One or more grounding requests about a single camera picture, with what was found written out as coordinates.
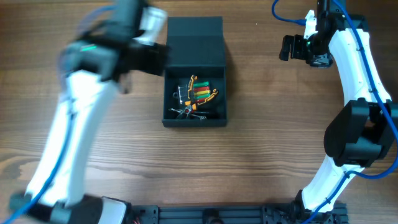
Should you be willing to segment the orange black pliers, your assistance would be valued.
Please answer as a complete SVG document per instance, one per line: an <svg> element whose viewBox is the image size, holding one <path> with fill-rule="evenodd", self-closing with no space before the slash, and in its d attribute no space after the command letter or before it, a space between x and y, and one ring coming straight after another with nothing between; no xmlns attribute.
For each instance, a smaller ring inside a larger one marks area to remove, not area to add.
<svg viewBox="0 0 398 224"><path fill-rule="evenodd" d="M178 100L180 108L169 108L176 112L177 119L208 119L215 115L208 105L219 91L212 88L209 81L198 82L198 77L192 75L186 85L179 85L173 97Z"/></svg>

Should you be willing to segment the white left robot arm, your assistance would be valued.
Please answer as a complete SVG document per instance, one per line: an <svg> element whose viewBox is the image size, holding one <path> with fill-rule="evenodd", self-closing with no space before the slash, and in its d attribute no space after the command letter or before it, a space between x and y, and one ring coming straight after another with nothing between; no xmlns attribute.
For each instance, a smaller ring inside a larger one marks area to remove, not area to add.
<svg viewBox="0 0 398 224"><path fill-rule="evenodd" d="M8 223L23 215L49 223L134 220L127 202L85 194L85 168L120 78L132 70L163 73L169 50L156 40L166 20L147 1L116 1L82 20L60 54L63 88L44 153L26 190L11 197Z"/></svg>

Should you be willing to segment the black red screwdriver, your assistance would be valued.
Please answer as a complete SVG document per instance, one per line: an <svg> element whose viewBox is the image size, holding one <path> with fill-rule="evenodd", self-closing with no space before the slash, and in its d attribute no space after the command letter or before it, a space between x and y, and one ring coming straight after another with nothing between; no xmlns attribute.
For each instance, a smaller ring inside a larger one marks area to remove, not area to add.
<svg viewBox="0 0 398 224"><path fill-rule="evenodd" d="M210 112L208 112L208 111L197 111L197 110L193 110L193 109L191 109L191 108L185 108L184 109L184 112L186 113L186 114L196 114L196 115L209 115L210 114Z"/></svg>

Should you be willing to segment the clear case coloured screwdrivers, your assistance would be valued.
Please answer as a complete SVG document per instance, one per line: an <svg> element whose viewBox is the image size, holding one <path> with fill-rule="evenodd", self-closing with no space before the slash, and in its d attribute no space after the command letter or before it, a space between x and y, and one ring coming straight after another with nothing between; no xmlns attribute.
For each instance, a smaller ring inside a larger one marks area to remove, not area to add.
<svg viewBox="0 0 398 224"><path fill-rule="evenodd" d="M212 94L209 82L200 82L193 84L190 88L189 84L179 85L177 91L173 93L173 98L178 100L182 105L186 101L193 101L195 103L201 103L204 99L208 98Z"/></svg>

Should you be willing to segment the silver L-shaped socket wrench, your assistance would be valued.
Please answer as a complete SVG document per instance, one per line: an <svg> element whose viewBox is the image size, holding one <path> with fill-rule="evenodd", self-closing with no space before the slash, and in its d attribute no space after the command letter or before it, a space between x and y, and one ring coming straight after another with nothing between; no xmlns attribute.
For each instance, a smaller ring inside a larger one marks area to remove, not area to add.
<svg viewBox="0 0 398 224"><path fill-rule="evenodd" d="M192 112L190 109L174 109L169 108L169 111L176 112L178 115L176 119L207 119L206 114Z"/></svg>

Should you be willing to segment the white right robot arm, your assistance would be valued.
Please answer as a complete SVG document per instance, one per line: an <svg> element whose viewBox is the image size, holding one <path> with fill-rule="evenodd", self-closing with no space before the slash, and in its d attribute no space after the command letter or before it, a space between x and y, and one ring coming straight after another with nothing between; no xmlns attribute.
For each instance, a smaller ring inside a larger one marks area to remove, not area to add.
<svg viewBox="0 0 398 224"><path fill-rule="evenodd" d="M309 223L336 212L336 199L349 182L367 179L364 170L385 158L397 141L397 103L379 78L364 16L349 14L344 1L322 0L297 24L304 34L285 36L279 58L317 68L336 65L344 96L343 109L324 134L325 158L292 203L291 219Z"/></svg>

